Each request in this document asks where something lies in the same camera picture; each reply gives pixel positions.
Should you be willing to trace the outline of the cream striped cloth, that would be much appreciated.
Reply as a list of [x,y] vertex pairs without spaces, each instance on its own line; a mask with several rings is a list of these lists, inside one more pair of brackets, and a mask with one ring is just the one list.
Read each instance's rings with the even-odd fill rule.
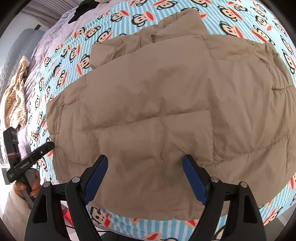
[[29,70],[29,60],[22,56],[11,83],[4,92],[4,124],[6,128],[18,128],[27,123],[25,98],[25,76]]

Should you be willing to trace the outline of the grey headboard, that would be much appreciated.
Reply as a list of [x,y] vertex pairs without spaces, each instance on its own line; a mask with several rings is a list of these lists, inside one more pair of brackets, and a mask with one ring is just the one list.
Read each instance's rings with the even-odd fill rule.
[[12,76],[16,73],[22,56],[26,56],[30,60],[44,33],[41,30],[26,29],[17,37],[1,67],[1,96],[3,96],[6,88],[9,86]]

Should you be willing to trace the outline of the black garment on bed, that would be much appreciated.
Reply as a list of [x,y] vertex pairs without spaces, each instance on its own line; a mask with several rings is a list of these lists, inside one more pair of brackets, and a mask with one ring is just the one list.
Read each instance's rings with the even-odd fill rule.
[[77,21],[82,15],[87,13],[88,11],[95,9],[99,5],[98,1],[95,0],[84,0],[79,6],[76,8],[74,16],[68,22],[69,24]]

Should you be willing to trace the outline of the tan puffer jacket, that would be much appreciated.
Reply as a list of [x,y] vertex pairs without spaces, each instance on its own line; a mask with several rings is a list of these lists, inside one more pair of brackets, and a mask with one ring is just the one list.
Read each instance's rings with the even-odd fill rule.
[[108,158],[93,205],[121,216],[197,219],[182,168],[246,182],[258,205],[295,173],[295,86],[274,44],[211,35],[194,9],[91,48],[92,70],[47,103],[60,183]]

